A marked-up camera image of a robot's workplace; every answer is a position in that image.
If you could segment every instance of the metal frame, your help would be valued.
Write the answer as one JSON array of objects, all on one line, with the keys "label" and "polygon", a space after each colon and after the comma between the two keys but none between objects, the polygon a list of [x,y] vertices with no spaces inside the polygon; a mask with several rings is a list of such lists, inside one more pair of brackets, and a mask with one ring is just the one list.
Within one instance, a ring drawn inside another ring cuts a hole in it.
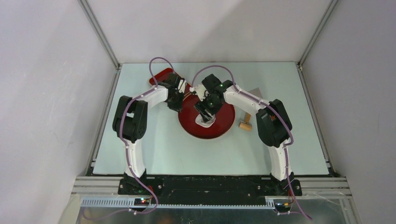
[{"label": "metal frame", "polygon": [[[86,166],[85,173],[87,170],[94,166],[96,156],[98,154],[100,142],[103,136],[103,131],[107,122],[107,116],[110,111],[111,102],[115,93],[115,89],[117,86],[118,78],[120,76],[121,66],[119,61],[117,60],[110,43],[108,42],[102,28],[99,25],[99,22],[92,11],[91,6],[88,3],[88,0],[78,0],[84,13],[87,16],[87,19],[92,25],[93,30],[97,34],[99,41],[101,42],[102,46],[104,47],[106,53],[108,54],[109,58],[111,59],[112,63],[114,64],[115,68],[117,69],[114,80],[112,83],[112,87],[109,91],[105,108],[102,114],[102,122],[99,125],[98,132],[96,135],[96,141],[92,147],[90,158],[88,160],[88,164]],[[322,135],[322,131],[319,126],[318,118],[315,113],[315,109],[312,103],[311,96],[309,94],[307,84],[304,78],[304,74],[302,72],[302,65],[304,64],[307,56],[309,55],[312,47],[314,46],[317,38],[319,37],[320,33],[323,31],[324,26],[328,22],[332,12],[334,11],[338,0],[332,0],[323,15],[320,23],[318,24],[314,34],[312,35],[309,44],[307,45],[303,55],[301,56],[298,63],[296,63],[296,67],[298,70],[298,74],[300,76],[300,80],[303,86],[303,90],[305,93],[305,97],[307,98],[307,103],[312,115],[312,119],[314,122],[315,129],[317,131],[319,142],[322,147],[323,155],[326,159],[326,162],[329,164],[328,167],[331,170],[333,166],[331,165],[331,158],[327,151],[326,144]],[[142,195],[118,195],[118,187],[120,183],[121,176],[78,176],[74,183],[74,187],[72,190],[72,195],[78,194],[86,200],[86,202],[91,203],[94,199],[98,200],[106,200],[107,203],[98,203],[95,202],[97,207],[112,207],[109,203],[123,203],[120,201],[129,202],[130,198],[140,198]],[[354,204],[351,191],[349,189],[349,185],[347,183],[346,178],[344,177],[296,177],[300,183],[303,195],[298,196],[299,199],[323,199],[323,200],[330,200],[330,199],[338,199],[339,205],[343,208],[344,218],[347,224],[360,224],[361,221],[356,211],[356,206]],[[279,200],[279,199],[286,199],[285,196],[270,196],[268,197],[269,201]],[[167,208],[183,208],[183,206],[174,206],[174,205],[166,205]],[[240,206],[244,209],[249,209],[246,206]]]}]

